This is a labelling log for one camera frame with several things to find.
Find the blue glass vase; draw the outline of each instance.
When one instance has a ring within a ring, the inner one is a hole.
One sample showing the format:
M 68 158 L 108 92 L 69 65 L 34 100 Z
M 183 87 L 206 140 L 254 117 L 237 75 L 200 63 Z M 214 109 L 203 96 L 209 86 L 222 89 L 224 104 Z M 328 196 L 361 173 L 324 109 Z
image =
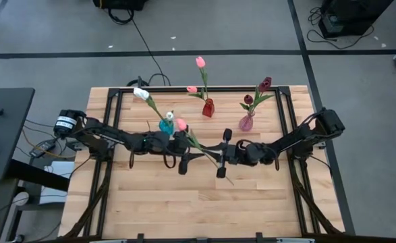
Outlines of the blue glass vase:
M 166 132 L 169 135 L 173 135 L 173 122 L 167 119 L 162 119 L 159 122 L 159 129 L 162 132 Z

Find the white tulip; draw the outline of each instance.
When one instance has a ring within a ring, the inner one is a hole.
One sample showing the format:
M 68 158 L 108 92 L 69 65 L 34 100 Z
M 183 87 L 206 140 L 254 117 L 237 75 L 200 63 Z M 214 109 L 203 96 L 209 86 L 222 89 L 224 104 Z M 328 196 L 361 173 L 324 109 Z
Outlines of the white tulip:
M 173 121 L 173 118 L 174 118 L 174 116 L 173 116 L 173 113 L 172 113 L 172 112 L 166 113 L 166 119 L 167 119 L 168 121 Z
M 146 90 L 141 89 L 141 88 L 134 88 L 133 94 L 136 97 L 143 99 L 144 101 L 146 101 L 150 97 L 150 93 Z

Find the gray floor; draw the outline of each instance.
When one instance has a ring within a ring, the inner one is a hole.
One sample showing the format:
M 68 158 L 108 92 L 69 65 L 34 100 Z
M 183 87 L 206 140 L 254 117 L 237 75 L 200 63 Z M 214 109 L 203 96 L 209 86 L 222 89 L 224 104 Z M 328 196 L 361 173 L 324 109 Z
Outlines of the gray floor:
M 305 36 L 313 28 L 307 22 L 308 12 L 321 0 L 293 1 Z M 150 0 L 136 14 L 136 23 L 153 51 L 300 49 L 286 0 Z M 374 27 L 373 34 L 349 49 L 396 49 L 396 0 Z M 337 44 L 348 45 L 355 39 L 341 38 Z M 306 46 L 334 49 L 309 41 Z M 145 50 L 133 25 L 112 23 L 89 0 L 9 0 L 0 17 L 0 53 Z M 275 84 L 309 82 L 301 55 L 204 58 L 214 85 L 256 84 L 265 76 L 272 76 Z M 200 84 L 194 56 L 156 59 L 173 85 Z M 310 60 L 323 105 L 336 110 L 347 128 L 335 140 L 335 152 L 356 233 L 396 237 L 392 56 L 316 55 Z M 84 110 L 90 87 L 124 86 L 138 75 L 147 80 L 156 72 L 150 57 L 0 59 L 0 87 L 34 87 L 29 119 L 51 124 L 60 109 Z M 160 79 L 153 82 L 161 84 Z M 29 135 L 34 141 L 46 139 L 37 133 Z M 23 140 L 19 146 L 30 149 Z M 28 160 L 19 151 L 15 158 Z M 61 211 L 26 213 L 19 232 L 28 240 L 39 238 L 60 218 Z

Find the butcher block tabletop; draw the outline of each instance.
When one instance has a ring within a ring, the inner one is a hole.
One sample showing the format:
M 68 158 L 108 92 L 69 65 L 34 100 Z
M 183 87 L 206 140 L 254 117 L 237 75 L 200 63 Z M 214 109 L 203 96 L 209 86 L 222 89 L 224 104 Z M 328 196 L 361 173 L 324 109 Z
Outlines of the butcher block tabletop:
M 92 88 L 87 116 L 103 121 L 109 88 Z M 151 93 L 162 114 L 174 110 L 193 129 L 201 144 L 212 146 L 222 141 L 225 128 L 233 131 L 230 144 L 239 139 L 254 142 L 273 142 L 282 137 L 281 122 L 275 97 L 261 103 L 255 110 L 254 125 L 249 132 L 238 128 L 246 115 L 239 105 L 246 94 L 253 92 L 210 92 L 215 104 L 212 118 L 203 116 L 204 101 L 185 92 Z M 307 86 L 290 86 L 297 122 L 314 113 Z M 109 123 L 115 113 L 114 98 Z M 289 131 L 291 125 L 287 103 L 283 100 Z M 159 117 L 142 100 L 123 95 L 119 129 L 126 132 L 159 130 Z M 189 163 L 186 175 L 177 167 L 168 169 L 163 158 L 155 155 L 136 155 L 129 168 L 129 155 L 123 146 L 116 145 L 113 171 L 109 186 L 103 238 L 254 238 L 256 232 L 264 237 L 301 236 L 286 153 L 279 157 L 280 170 L 275 165 L 227 165 L 227 179 L 216 178 L 216 167 L 208 158 Z M 314 156 L 327 161 L 324 150 L 314 149 Z M 75 167 L 88 158 L 88 151 L 79 152 Z M 298 162 L 298 175 L 301 178 Z M 329 168 L 313 158 L 307 160 L 310 184 L 315 203 L 330 222 L 343 231 L 343 222 Z M 79 168 L 71 179 L 64 207 L 59 236 L 67 233 L 88 205 L 95 161 Z M 103 179 L 105 164 L 101 169 Z M 303 201 L 308 231 L 312 231 L 309 210 Z M 96 233 L 98 208 L 93 214 L 91 234 Z

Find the vase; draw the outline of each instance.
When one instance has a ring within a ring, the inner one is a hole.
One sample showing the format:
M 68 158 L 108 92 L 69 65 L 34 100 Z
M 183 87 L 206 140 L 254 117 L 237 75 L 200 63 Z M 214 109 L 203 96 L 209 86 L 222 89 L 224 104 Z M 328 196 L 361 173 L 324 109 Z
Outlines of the vase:
M 168 119 L 160 120 L 159 129 L 162 132 L 166 132 L 169 135 L 173 135 L 173 121 L 169 121 Z
M 214 114 L 214 103 L 212 99 L 205 100 L 204 108 L 202 109 L 202 114 L 207 117 L 212 117 Z
M 253 117 L 254 111 L 247 112 L 247 115 L 240 119 L 238 127 L 244 132 L 250 131 L 253 128 Z

